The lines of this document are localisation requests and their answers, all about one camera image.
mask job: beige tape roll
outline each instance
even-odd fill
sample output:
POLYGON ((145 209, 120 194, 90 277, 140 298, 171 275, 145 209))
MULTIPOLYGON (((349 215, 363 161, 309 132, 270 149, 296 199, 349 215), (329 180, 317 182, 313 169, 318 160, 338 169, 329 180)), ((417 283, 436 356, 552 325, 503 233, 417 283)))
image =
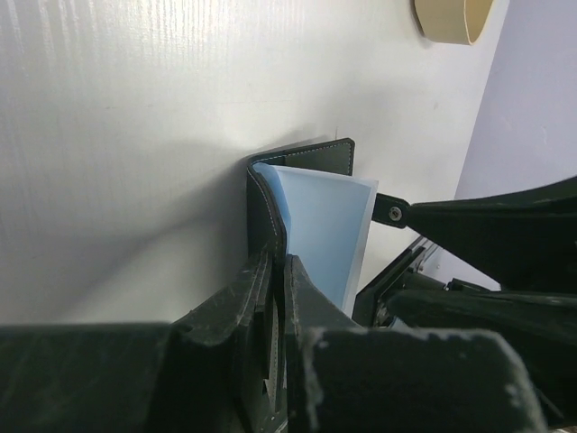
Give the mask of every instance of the beige tape roll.
POLYGON ((431 41, 473 45, 492 4, 493 0, 415 0, 415 10, 431 41))

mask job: purple wall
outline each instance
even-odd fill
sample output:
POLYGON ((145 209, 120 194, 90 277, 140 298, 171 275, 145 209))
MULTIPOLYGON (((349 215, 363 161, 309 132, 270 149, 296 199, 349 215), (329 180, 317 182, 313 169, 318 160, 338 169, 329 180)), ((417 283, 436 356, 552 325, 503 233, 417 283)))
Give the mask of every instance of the purple wall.
MULTIPOLYGON (((577 1, 511 0, 456 198, 577 175, 577 1)), ((448 253, 433 275, 497 288, 448 253)))

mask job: wallet stitching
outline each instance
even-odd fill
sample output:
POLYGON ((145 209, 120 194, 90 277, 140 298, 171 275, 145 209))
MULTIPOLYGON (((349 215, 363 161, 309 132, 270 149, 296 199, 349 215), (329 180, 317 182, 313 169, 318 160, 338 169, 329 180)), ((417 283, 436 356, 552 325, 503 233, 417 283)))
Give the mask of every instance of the wallet stitching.
POLYGON ((290 153, 288 155, 277 155, 277 156, 270 156, 269 158, 263 158, 261 160, 257 160, 254 163, 256 164, 257 162, 263 162, 263 161, 268 161, 268 160, 274 160, 275 158, 281 158, 282 156, 295 156, 295 155, 301 155, 303 153, 311 153, 311 152, 318 152, 318 151, 323 151, 325 149, 330 149, 332 147, 338 147, 338 146, 344 146, 344 145, 348 145, 349 146, 349 162, 348 162, 348 166, 347 166, 347 172, 351 173, 351 160, 353 159, 353 148, 351 146, 350 143, 348 142, 344 142, 344 143, 337 143, 337 144, 331 144, 330 146, 325 146, 325 147, 319 147, 316 149, 309 149, 308 151, 301 151, 301 152, 295 152, 295 153, 290 153))
MULTIPOLYGON (((284 155, 284 156, 294 156, 294 155, 300 155, 303 153, 311 153, 311 152, 318 152, 318 151, 323 151, 325 149, 330 149, 332 147, 338 147, 338 146, 343 146, 343 145, 348 145, 349 146, 349 162, 348 162, 348 167, 347 167, 347 172, 349 174, 352 174, 351 171, 351 161, 353 159, 353 147, 351 146, 350 143, 348 142, 343 142, 343 143, 337 143, 337 144, 331 144, 329 146, 324 146, 324 147, 319 147, 316 149, 310 149, 308 151, 301 151, 301 152, 295 152, 295 153, 291 153, 289 155, 284 155)), ((257 160, 255 162, 253 162, 253 164, 256 164, 257 162, 263 162, 263 161, 268 161, 268 160, 274 160, 275 158, 280 158, 283 155, 277 155, 277 156, 270 156, 269 158, 262 158, 261 160, 257 160)), ((267 206, 267 211, 269 212, 269 219, 270 219, 270 223, 272 224, 272 231, 274 232, 275 238, 276 238, 276 242, 275 242, 275 249, 279 246, 279 234, 277 233, 277 229, 274 226, 274 219, 272 218, 272 211, 270 210, 270 203, 267 200, 267 196, 264 194, 264 191, 262 190, 261 185, 259 184, 259 182, 257 182, 257 180, 254 178, 254 176, 252 175, 251 171, 248 170, 247 171, 249 173, 249 176, 251 176, 252 180, 254 181, 254 183, 256 184, 256 186, 259 188, 259 190, 261 191, 262 194, 262 198, 264 198, 264 203, 267 206)))
POLYGON ((250 170, 247 170, 249 173, 249 176, 251 176, 252 180, 254 181, 254 183, 256 184, 256 186, 259 188, 259 190, 261 191, 262 194, 262 198, 264 198, 264 202, 267 205, 267 210, 269 211, 269 218, 270 218, 270 223, 272 224, 272 230, 274 231, 274 235, 275 237, 279 236, 279 234, 277 233, 277 229, 274 226, 274 219, 272 219, 272 211, 270 210, 270 205, 269 205, 269 201, 267 200, 267 196, 264 194, 264 191, 262 190, 261 185, 259 184, 259 182, 256 181, 256 179, 254 178, 254 176, 252 176, 252 173, 250 170))

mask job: white wall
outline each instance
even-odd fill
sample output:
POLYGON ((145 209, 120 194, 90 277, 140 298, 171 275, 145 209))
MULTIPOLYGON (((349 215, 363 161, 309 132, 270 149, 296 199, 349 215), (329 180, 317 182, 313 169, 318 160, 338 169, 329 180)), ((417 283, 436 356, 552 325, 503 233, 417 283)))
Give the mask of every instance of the white wall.
MULTIPOLYGON (((507 3, 471 48, 409 0, 0 0, 0 322, 185 314, 264 147, 351 136, 382 192, 451 198, 507 3)), ((413 236, 373 227, 362 280, 413 236)))

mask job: metal screw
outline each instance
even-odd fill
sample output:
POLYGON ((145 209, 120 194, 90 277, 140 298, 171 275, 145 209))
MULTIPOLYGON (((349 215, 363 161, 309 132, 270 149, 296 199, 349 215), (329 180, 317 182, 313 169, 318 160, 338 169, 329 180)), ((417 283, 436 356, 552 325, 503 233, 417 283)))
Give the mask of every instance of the metal screw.
POLYGON ((393 221, 400 221, 402 217, 403 212, 398 207, 393 206, 391 209, 389 209, 389 218, 393 221))

